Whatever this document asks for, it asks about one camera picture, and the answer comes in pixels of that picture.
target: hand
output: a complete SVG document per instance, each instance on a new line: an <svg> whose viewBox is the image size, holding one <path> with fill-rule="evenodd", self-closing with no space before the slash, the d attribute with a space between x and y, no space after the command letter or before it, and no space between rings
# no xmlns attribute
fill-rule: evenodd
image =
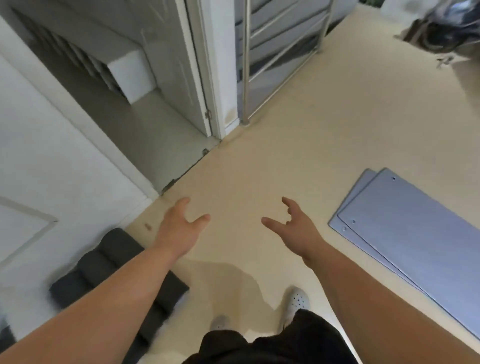
<svg viewBox="0 0 480 364"><path fill-rule="evenodd" d="M262 218L262 224L280 236L287 248L301 256L305 264L310 266L315 251L324 240L299 204L286 197L282 197L282 202L288 206L292 220L284 225L271 218Z"/></svg>
<svg viewBox="0 0 480 364"><path fill-rule="evenodd" d="M194 222L188 222L185 218L185 210L189 202L190 199L184 197L167 211L153 245L155 248L171 253L174 260L178 260L194 247L200 233L211 219L207 214Z"/></svg>

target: finger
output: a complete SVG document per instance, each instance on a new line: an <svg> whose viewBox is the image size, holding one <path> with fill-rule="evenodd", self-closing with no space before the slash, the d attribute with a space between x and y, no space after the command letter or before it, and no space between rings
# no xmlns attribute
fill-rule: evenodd
<svg viewBox="0 0 480 364"><path fill-rule="evenodd" d="M289 198L282 197L282 202L288 206L288 213L290 215L296 214L301 211L299 204L297 204L293 200L290 200Z"/></svg>
<svg viewBox="0 0 480 364"><path fill-rule="evenodd" d="M273 220L271 218L262 218L262 224L265 225L267 229L270 229L273 231L275 234L279 235L282 237L282 235L285 233L286 225L282 224L281 222L278 222L276 220Z"/></svg>
<svg viewBox="0 0 480 364"><path fill-rule="evenodd" d="M178 200L175 204L175 210L181 213L182 215L185 215L185 210L187 209L187 205L190 202L189 197L184 197Z"/></svg>
<svg viewBox="0 0 480 364"><path fill-rule="evenodd" d="M206 215L200 216L197 220L192 222L192 225L195 227L195 229L198 232L202 232L206 228L206 226L208 225L211 219L212 217L210 216L210 214L206 214Z"/></svg>

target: white sneaker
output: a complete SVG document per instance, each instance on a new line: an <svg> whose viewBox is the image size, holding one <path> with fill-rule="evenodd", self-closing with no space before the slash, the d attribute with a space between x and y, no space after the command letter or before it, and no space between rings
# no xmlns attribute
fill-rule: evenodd
<svg viewBox="0 0 480 364"><path fill-rule="evenodd" d="M217 316L210 325L210 331L232 330L230 318L225 315Z"/></svg>
<svg viewBox="0 0 480 364"><path fill-rule="evenodd" d="M293 317L298 310L310 310L310 299L307 294L298 287L293 287L287 296L285 311L280 320L280 330L282 332L293 321Z"/></svg>

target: person's left hand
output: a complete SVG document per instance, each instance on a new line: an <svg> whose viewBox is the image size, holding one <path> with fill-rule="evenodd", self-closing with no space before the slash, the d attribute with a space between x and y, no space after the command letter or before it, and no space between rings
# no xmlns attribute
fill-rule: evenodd
<svg viewBox="0 0 480 364"><path fill-rule="evenodd" d="M194 222L188 222L185 218L185 210L189 202L190 198L184 197L167 211L153 244L154 248L171 253L175 260L187 254L195 246L200 233L211 219L210 215L206 214Z"/></svg>

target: forearm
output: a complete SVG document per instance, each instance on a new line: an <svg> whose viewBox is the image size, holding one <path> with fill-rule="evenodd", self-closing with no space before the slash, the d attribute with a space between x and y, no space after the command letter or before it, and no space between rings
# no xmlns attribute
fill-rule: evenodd
<svg viewBox="0 0 480 364"><path fill-rule="evenodd" d="M480 356L324 241L307 262L364 364L478 363Z"/></svg>
<svg viewBox="0 0 480 364"><path fill-rule="evenodd" d="M175 261L151 248L11 347L6 363L121 363Z"/></svg>

